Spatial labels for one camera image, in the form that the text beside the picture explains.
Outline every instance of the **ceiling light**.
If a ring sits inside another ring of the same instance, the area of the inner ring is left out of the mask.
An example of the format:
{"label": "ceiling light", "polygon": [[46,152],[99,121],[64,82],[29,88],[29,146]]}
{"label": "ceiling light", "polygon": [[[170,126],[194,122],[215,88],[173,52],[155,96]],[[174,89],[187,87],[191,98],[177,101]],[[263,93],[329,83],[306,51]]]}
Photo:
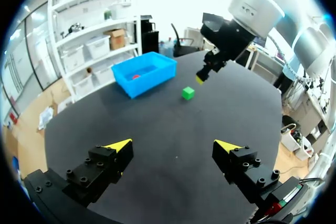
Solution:
{"label": "ceiling light", "polygon": [[42,15],[40,13],[32,13],[32,19],[35,19],[35,20],[44,20],[44,15]]}
{"label": "ceiling light", "polygon": [[21,31],[21,29],[17,29],[17,30],[15,30],[15,32],[10,36],[10,40],[13,40],[13,39],[15,39],[15,38],[18,38],[18,37],[20,37],[20,31]]}

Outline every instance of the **wooden floor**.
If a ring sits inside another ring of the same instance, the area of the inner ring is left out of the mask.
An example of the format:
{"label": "wooden floor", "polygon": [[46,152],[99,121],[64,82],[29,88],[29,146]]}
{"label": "wooden floor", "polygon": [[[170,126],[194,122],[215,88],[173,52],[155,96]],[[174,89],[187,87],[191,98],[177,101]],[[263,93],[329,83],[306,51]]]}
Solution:
{"label": "wooden floor", "polygon": [[37,130],[39,115],[53,101],[59,104],[69,96],[63,79],[58,80],[28,106],[13,126],[13,135],[18,141],[17,153],[22,178],[37,169],[43,172],[47,170],[44,131]]}
{"label": "wooden floor", "polygon": [[[13,127],[13,135],[18,140],[17,153],[22,178],[37,169],[43,172],[47,170],[44,132],[37,131],[39,115],[53,103],[53,97],[54,102],[59,104],[69,96],[65,83],[60,79],[29,105]],[[308,174],[308,161],[300,161],[280,143],[275,169],[281,172],[281,182],[291,176],[304,178]]]}

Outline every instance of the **black table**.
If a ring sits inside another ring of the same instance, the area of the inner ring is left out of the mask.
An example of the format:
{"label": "black table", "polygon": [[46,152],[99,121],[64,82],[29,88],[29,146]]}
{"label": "black table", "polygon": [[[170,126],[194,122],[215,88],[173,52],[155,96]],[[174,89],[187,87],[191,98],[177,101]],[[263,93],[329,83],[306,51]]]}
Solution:
{"label": "black table", "polygon": [[[214,139],[249,145],[274,166],[281,98],[268,82],[229,62],[199,86],[205,52],[177,59],[176,77],[129,99],[116,83],[73,104],[46,128],[48,167],[65,178],[93,146],[133,139],[122,179],[89,209],[125,224],[244,223],[256,208],[212,160]],[[195,89],[185,101],[182,89]]]}

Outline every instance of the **white storage bin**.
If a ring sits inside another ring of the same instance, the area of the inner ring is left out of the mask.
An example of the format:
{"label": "white storage bin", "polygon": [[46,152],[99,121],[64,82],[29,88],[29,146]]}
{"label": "white storage bin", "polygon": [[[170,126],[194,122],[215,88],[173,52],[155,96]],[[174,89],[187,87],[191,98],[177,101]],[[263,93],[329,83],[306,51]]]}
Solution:
{"label": "white storage bin", "polygon": [[298,159],[304,161],[308,158],[310,158],[313,155],[314,149],[311,147],[311,143],[306,139],[305,137],[302,138],[302,145],[301,147],[295,151],[295,155]]}
{"label": "white storage bin", "polygon": [[116,56],[116,57],[113,59],[113,64],[116,65],[116,64],[122,63],[123,61],[125,61],[123,55]]}
{"label": "white storage bin", "polygon": [[109,7],[112,19],[121,19],[132,16],[131,3],[118,3]]}
{"label": "white storage bin", "polygon": [[93,67],[93,73],[97,77],[99,84],[105,84],[111,80],[114,80],[114,74],[112,71],[113,63],[106,61],[103,64]]}
{"label": "white storage bin", "polygon": [[78,66],[83,65],[85,63],[83,45],[80,47],[72,47],[66,51],[63,51],[61,59],[63,60],[66,72],[70,72],[76,69]]}
{"label": "white storage bin", "polygon": [[79,97],[85,96],[94,89],[92,75],[86,76],[82,72],[75,74],[72,77],[72,85],[75,88],[76,94]]}
{"label": "white storage bin", "polygon": [[100,58],[110,52],[109,39],[111,36],[99,36],[85,43],[93,59]]}
{"label": "white storage bin", "polygon": [[300,145],[295,141],[295,139],[290,134],[290,130],[286,131],[281,136],[281,142],[290,152],[293,152],[298,148],[300,148]]}

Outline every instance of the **lab equipment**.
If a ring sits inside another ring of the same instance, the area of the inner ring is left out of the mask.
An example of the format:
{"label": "lab equipment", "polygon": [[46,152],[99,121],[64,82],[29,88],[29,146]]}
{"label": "lab equipment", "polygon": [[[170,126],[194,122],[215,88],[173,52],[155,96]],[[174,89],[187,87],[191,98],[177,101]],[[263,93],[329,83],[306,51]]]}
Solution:
{"label": "lab equipment", "polygon": [[292,0],[232,0],[228,9],[233,15],[232,20],[216,19],[203,23],[201,34],[216,48],[205,55],[205,65],[196,74],[198,78],[205,81],[211,70],[218,72],[228,60],[239,59],[256,37],[266,38],[275,26],[292,45],[307,74],[316,78],[328,66],[335,53],[334,43],[325,36],[326,30],[330,29],[325,29],[322,25],[320,29],[307,27],[297,31],[297,36],[289,39],[286,32],[294,28],[280,21],[285,18],[287,11],[292,20],[301,19],[300,15],[290,12],[295,8],[298,8],[297,4]]}

